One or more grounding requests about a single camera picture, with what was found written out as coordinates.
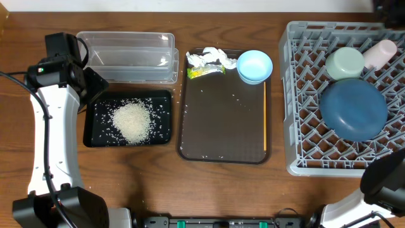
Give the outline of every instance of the blue bowl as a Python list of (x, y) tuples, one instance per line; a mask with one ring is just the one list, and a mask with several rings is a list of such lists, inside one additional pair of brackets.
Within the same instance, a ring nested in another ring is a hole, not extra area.
[(261, 51), (246, 51), (236, 64), (239, 77), (246, 83), (255, 85), (266, 80), (273, 71), (270, 57)]
[(385, 98), (370, 83), (359, 79), (340, 80), (321, 97), (320, 110), (326, 125), (350, 141), (374, 138), (388, 117)]

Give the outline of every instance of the white wall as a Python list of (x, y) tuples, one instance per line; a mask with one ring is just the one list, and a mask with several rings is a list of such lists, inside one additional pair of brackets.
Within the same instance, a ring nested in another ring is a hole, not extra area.
[(371, 12), (371, 0), (0, 0), (8, 11)]

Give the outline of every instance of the pile of rice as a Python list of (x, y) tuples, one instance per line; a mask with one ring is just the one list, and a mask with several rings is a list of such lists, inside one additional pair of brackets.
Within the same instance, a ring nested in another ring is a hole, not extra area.
[(113, 126), (129, 144), (138, 144), (149, 138), (151, 117), (142, 103), (128, 103), (111, 113)]

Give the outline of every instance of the mint green cup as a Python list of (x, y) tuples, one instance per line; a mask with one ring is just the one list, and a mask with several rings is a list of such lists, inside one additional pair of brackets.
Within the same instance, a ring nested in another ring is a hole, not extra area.
[(353, 79), (360, 77), (365, 67), (365, 59), (357, 49), (342, 47), (327, 58), (325, 65), (331, 78)]

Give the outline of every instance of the brown tray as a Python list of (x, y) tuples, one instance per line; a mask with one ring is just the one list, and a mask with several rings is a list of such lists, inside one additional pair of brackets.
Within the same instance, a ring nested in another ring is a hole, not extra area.
[[(190, 54), (202, 54), (193, 49)], [(244, 51), (224, 50), (229, 58)], [(248, 85), (237, 69), (187, 77), (185, 58), (179, 155), (191, 161), (260, 164), (270, 157), (270, 78)]]

